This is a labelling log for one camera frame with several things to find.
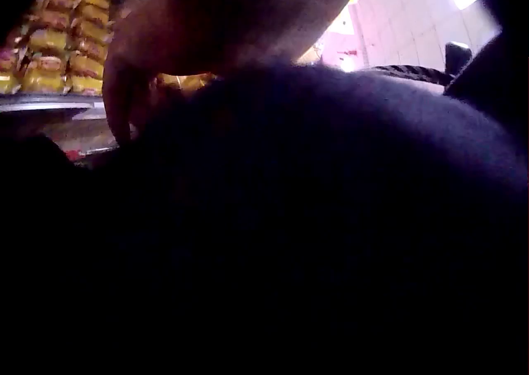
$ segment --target dark clothing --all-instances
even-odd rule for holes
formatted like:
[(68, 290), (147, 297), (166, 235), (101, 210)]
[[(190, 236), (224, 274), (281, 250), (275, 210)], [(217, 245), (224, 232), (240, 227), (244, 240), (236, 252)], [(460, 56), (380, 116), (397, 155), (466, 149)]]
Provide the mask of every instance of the dark clothing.
[(5, 173), (29, 169), (23, 243), (4, 256), (19, 327), (525, 365), (527, 150), (456, 100), (365, 73), (242, 71), (102, 169), (57, 156)]

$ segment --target white tiled wall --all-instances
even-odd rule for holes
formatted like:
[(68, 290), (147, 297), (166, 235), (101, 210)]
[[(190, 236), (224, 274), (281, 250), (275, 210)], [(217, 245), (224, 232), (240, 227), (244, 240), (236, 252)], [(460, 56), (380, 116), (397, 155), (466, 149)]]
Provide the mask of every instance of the white tiled wall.
[(410, 64), (444, 71), (444, 45), (474, 54), (498, 31), (482, 1), (459, 10), (453, 0), (359, 0), (355, 5), (369, 65)]

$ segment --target store shelf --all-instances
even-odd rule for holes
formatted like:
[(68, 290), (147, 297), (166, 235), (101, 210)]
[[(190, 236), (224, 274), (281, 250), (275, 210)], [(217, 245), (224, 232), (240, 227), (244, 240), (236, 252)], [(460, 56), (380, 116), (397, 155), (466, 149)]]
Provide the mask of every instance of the store shelf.
[(0, 96), (0, 112), (36, 111), (46, 109), (86, 109), (74, 119), (104, 119), (105, 106), (101, 97), (58, 94), (15, 94)]

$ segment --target hand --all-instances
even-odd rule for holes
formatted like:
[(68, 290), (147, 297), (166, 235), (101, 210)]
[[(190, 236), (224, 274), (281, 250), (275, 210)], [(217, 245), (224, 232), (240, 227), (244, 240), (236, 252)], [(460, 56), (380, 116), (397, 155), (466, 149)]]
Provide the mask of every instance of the hand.
[(129, 122), (151, 117), (157, 73), (223, 75), (250, 62), (295, 59), (320, 37), (348, 0), (147, 0), (115, 24), (103, 98), (117, 142)]

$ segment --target snack packet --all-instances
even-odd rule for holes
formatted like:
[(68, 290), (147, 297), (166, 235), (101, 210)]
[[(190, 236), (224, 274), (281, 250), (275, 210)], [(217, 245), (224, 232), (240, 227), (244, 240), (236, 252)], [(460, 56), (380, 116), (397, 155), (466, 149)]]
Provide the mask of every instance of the snack packet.
[(76, 75), (102, 79), (103, 66), (87, 56), (81, 56), (79, 54), (72, 55), (70, 57), (70, 69)]
[(100, 28), (93, 22), (81, 18), (74, 19), (71, 27), (78, 37), (90, 38), (102, 45), (108, 45), (114, 36), (111, 31)]
[(98, 43), (95, 43), (92, 40), (78, 38), (74, 42), (74, 48), (81, 53), (94, 58), (100, 63), (104, 63), (107, 55), (107, 48)]
[(89, 76), (76, 76), (70, 77), (71, 90), (74, 93), (83, 95), (102, 95), (102, 81), (94, 79)]
[(83, 0), (85, 3), (100, 7), (101, 9), (108, 9), (110, 7), (109, 0)]
[(88, 3), (82, 3), (78, 10), (85, 20), (96, 22), (102, 26), (108, 25), (108, 10), (100, 9)]
[(22, 91), (31, 93), (63, 93), (70, 88), (66, 77), (59, 72), (28, 69), (22, 79)]
[(38, 29), (30, 35), (28, 46), (31, 50), (51, 50), (64, 53), (68, 45), (68, 35), (51, 29)]
[(65, 31), (70, 27), (70, 16), (57, 10), (42, 9), (34, 18), (35, 23), (43, 28)]
[(79, 5), (79, 0), (43, 0), (40, 7), (43, 9), (72, 11), (77, 5)]
[(12, 72), (0, 72), (0, 94), (15, 94), (20, 83)]
[(35, 53), (32, 55), (31, 60), (26, 67), (26, 70), (28, 69), (42, 69), (42, 71), (59, 72), (64, 74), (66, 71), (66, 58)]
[(0, 71), (18, 71), (26, 48), (0, 48)]

